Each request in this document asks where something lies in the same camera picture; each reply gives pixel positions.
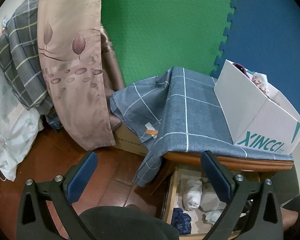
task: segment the blue object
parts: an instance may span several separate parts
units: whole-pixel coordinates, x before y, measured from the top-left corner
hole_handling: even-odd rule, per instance
[[[115,92],[111,111],[140,139],[149,152],[134,178],[144,187],[157,174],[168,151],[267,159],[293,160],[291,155],[261,152],[233,145],[213,91],[216,79],[188,69],[173,67],[160,77],[151,77]],[[146,134],[150,123],[158,135]]]
[[[219,168],[215,165],[215,163],[211,160],[209,155],[204,152],[201,154],[201,166],[208,179],[216,192],[220,201],[229,204],[232,200],[232,192],[231,187],[225,177],[223,176],[222,172]]]
[[[180,235],[191,234],[191,217],[181,208],[173,209],[170,225],[178,229]]]
[[[56,111],[54,111],[52,114],[46,114],[45,117],[48,125],[50,125],[56,133],[59,132],[63,127]]]
[[[89,156],[84,160],[83,164],[81,165],[80,162],[77,165],[74,166],[74,169],[78,168],[74,176],[72,177],[71,169],[68,175],[72,177],[66,187],[66,198],[70,204],[79,200],[93,172],[95,171],[98,165],[97,154],[95,152],[90,152]]]
[[[218,78],[225,59],[264,73],[300,114],[300,8],[294,0],[237,0],[231,7],[211,76]]]

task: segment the white sheet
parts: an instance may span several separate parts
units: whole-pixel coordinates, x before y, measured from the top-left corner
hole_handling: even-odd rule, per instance
[[[42,129],[38,111],[23,107],[0,68],[0,171],[7,179],[15,180],[17,165]]]

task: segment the white cardboard box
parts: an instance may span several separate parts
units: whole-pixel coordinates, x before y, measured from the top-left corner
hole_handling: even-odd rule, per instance
[[[225,61],[214,92],[234,145],[291,154],[300,141],[300,115],[278,89],[269,84],[276,104],[232,63]]]

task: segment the folded cloth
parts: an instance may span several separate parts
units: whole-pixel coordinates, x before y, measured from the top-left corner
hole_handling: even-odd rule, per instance
[[[207,212],[206,213],[206,221],[209,223],[209,224],[212,224],[214,225],[218,218],[221,216],[223,210],[215,210],[215,211],[210,211],[210,212]]]
[[[199,207],[202,195],[202,182],[189,179],[183,192],[183,205],[185,210],[191,211]]]
[[[173,209],[170,225],[178,229],[180,235],[191,234],[191,217],[182,208]]]
[[[206,183],[202,187],[202,196],[200,207],[203,212],[225,209],[226,203],[221,202],[210,183]]]
[[[39,0],[25,0],[7,22],[0,37],[0,67],[20,103],[39,114],[53,106],[44,82],[38,55],[37,13]]]

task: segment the wooden floor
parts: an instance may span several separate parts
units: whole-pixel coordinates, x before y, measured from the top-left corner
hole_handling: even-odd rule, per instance
[[[150,196],[152,187],[140,188],[132,183],[143,157],[116,148],[101,148],[98,166],[80,200],[73,204],[78,214],[95,206],[126,206],[134,204],[143,212],[159,217],[166,184]],[[19,164],[14,182],[0,180],[0,227],[10,240],[16,239],[19,201],[27,179],[36,182],[50,181],[64,174],[85,154],[79,145],[63,130],[56,134],[51,128],[39,132],[28,156]],[[50,213],[61,236],[67,238],[65,229],[48,202]]]

